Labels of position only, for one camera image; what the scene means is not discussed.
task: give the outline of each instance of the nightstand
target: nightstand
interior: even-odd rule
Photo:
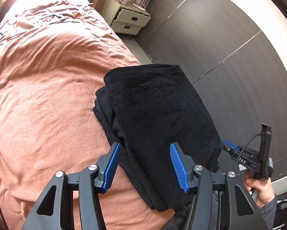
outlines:
[[[137,35],[151,19],[148,12],[134,6],[122,5],[117,0],[107,0],[101,16],[115,33]]]

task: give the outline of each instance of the dark gray wardrobe door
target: dark gray wardrobe door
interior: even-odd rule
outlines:
[[[259,31],[230,0],[186,0],[144,50],[153,62],[179,64],[195,82]]]
[[[145,47],[156,31],[183,1],[184,0],[151,0],[147,8],[147,11],[151,15],[151,20],[140,30],[138,35],[134,37],[136,42],[141,47]]]
[[[226,61],[194,84],[219,136],[234,144],[245,143],[272,125],[270,156],[273,180],[287,175],[287,72],[264,33],[259,33]],[[249,147],[259,150],[260,137]],[[232,168],[221,154],[221,171]]]

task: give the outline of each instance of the bedsheet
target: bedsheet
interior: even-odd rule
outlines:
[[[51,12],[67,19],[36,25]],[[81,171],[107,153],[95,92],[107,71],[139,62],[92,4],[9,13],[0,32],[0,205],[10,230],[20,230],[57,170]],[[100,203],[108,230],[158,230],[174,214],[149,209],[120,167]],[[74,217],[80,229],[76,194]]]

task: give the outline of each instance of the floor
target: floor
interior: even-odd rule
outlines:
[[[139,60],[141,65],[152,64],[152,61],[146,55],[146,53],[141,49],[137,42],[127,34],[117,34],[131,53]]]

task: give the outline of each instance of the silver screw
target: silver screw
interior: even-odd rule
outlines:
[[[56,173],[55,173],[55,176],[56,177],[62,177],[64,175],[64,172],[63,171],[57,171]]]
[[[229,177],[231,177],[231,178],[233,178],[233,177],[236,176],[235,172],[233,172],[233,171],[227,172],[227,175],[228,175]]]
[[[203,170],[203,166],[201,166],[201,165],[195,165],[195,170],[196,170],[196,171],[202,171],[202,170]]]
[[[95,165],[95,164],[91,164],[91,165],[88,166],[89,170],[96,170],[97,168],[98,168],[98,166]]]

